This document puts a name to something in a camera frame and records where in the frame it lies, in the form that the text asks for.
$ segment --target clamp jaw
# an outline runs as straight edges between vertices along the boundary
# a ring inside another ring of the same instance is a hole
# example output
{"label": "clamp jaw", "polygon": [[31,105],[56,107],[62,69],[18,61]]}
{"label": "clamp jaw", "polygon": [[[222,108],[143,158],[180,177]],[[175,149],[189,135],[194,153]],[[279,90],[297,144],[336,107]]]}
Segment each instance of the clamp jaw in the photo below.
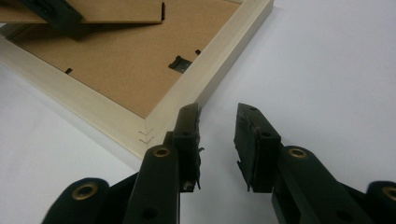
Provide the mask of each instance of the clamp jaw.
{"label": "clamp jaw", "polygon": [[179,193],[199,187],[199,116],[198,104],[182,107],[175,129],[146,152],[139,173],[112,187],[98,178],[73,183],[43,224],[178,223]]}
{"label": "clamp jaw", "polygon": [[260,110],[239,104],[239,168],[248,189],[273,193],[279,223],[395,223],[396,183],[373,182],[361,193],[339,183],[311,151],[280,140]]}

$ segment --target wooden picture frame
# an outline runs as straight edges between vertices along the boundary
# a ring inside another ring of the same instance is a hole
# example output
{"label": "wooden picture frame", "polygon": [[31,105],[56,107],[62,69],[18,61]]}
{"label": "wooden picture frame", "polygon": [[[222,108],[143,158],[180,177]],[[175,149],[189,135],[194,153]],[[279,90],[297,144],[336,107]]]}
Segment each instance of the wooden picture frame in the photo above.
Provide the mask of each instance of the wooden picture frame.
{"label": "wooden picture frame", "polygon": [[[0,38],[0,63],[21,75],[93,127],[143,158],[172,131],[178,110],[203,105],[272,10],[273,0],[246,0],[146,119]],[[12,27],[2,28],[3,35]]]}

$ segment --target brass rivet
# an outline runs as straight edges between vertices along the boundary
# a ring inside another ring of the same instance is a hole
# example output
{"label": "brass rivet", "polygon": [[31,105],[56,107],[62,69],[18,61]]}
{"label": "brass rivet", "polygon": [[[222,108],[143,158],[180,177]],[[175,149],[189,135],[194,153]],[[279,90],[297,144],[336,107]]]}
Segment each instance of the brass rivet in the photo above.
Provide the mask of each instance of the brass rivet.
{"label": "brass rivet", "polygon": [[382,192],[387,195],[390,199],[396,202],[396,188],[394,187],[384,187]]}
{"label": "brass rivet", "polygon": [[81,201],[91,198],[98,191],[98,186],[95,182],[85,183],[73,191],[73,199]]}
{"label": "brass rivet", "polygon": [[165,157],[169,154],[171,154],[171,151],[169,151],[169,149],[166,147],[161,147],[154,150],[154,156],[156,157]]}
{"label": "brass rivet", "polygon": [[299,148],[291,148],[289,149],[289,154],[298,159],[304,159],[308,157],[308,154],[302,149]]}

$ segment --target brown cardboard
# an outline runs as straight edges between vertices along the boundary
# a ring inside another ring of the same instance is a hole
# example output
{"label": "brown cardboard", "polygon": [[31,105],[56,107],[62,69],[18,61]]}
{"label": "brown cardboard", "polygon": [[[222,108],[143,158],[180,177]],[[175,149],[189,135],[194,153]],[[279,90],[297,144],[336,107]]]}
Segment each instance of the brown cardboard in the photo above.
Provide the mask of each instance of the brown cardboard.
{"label": "brown cardboard", "polygon": [[238,4],[223,0],[166,0],[157,25],[95,27],[80,40],[35,25],[12,41],[107,98],[145,118],[180,73],[167,66],[177,55],[193,61]]}
{"label": "brown cardboard", "polygon": [[[160,23],[162,0],[67,0],[87,23]],[[17,0],[0,0],[0,22],[44,23]]]}

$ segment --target white table surface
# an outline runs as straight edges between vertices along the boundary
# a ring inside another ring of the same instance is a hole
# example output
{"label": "white table surface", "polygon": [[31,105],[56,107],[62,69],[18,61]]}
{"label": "white table surface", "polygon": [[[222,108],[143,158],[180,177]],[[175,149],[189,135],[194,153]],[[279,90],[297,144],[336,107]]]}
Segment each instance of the white table surface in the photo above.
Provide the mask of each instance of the white table surface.
{"label": "white table surface", "polygon": [[[276,0],[203,108],[202,189],[181,195],[180,223],[277,223],[270,195],[247,192],[236,164],[239,102],[339,181],[396,182],[395,11],[392,0]],[[72,182],[113,185],[140,162],[0,64],[0,223],[39,223]]]}

